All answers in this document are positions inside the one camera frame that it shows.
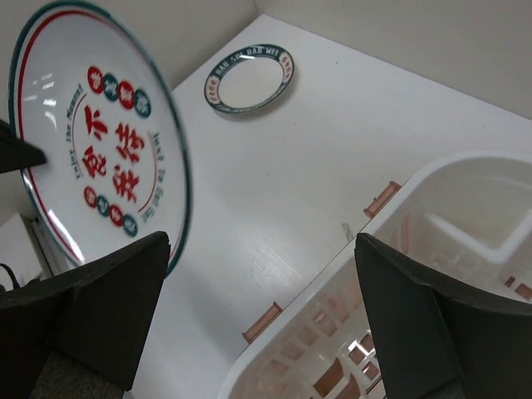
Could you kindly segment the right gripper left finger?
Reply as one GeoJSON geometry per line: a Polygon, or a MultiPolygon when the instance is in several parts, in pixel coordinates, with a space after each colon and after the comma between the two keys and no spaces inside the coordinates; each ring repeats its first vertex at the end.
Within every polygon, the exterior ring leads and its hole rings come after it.
{"type": "Polygon", "coordinates": [[[133,385],[170,256],[155,232],[1,294],[3,398],[122,398],[133,385]]]}

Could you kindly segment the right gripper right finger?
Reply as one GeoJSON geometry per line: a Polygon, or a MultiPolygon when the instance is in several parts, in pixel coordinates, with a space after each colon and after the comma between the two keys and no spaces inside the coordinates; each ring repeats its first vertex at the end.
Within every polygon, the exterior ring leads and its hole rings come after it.
{"type": "Polygon", "coordinates": [[[354,255],[389,398],[529,398],[531,306],[410,259],[370,234],[354,255]]]}

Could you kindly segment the red green character plate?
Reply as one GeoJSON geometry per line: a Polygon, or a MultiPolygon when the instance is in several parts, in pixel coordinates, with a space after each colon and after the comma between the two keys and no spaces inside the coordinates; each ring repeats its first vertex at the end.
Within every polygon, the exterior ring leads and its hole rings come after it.
{"type": "Polygon", "coordinates": [[[50,2],[17,39],[8,94],[13,134],[47,158],[23,170],[24,185],[69,264],[161,231],[174,268],[190,230],[190,154],[140,41],[96,4],[50,2]]]}

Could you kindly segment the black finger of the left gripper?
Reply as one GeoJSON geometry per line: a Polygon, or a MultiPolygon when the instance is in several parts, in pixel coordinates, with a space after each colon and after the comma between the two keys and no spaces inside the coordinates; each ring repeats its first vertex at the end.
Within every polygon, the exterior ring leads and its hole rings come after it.
{"type": "Polygon", "coordinates": [[[1,120],[0,126],[0,174],[47,163],[43,151],[17,138],[6,121],[1,120]]]}

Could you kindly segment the green rimmed white plate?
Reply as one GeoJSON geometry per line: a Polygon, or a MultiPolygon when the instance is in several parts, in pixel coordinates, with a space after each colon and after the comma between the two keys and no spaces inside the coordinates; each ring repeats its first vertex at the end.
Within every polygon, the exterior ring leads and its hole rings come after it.
{"type": "Polygon", "coordinates": [[[291,86],[293,55],[276,44],[242,47],[219,61],[204,82],[204,99],[214,111],[249,114],[274,103],[291,86]]]}

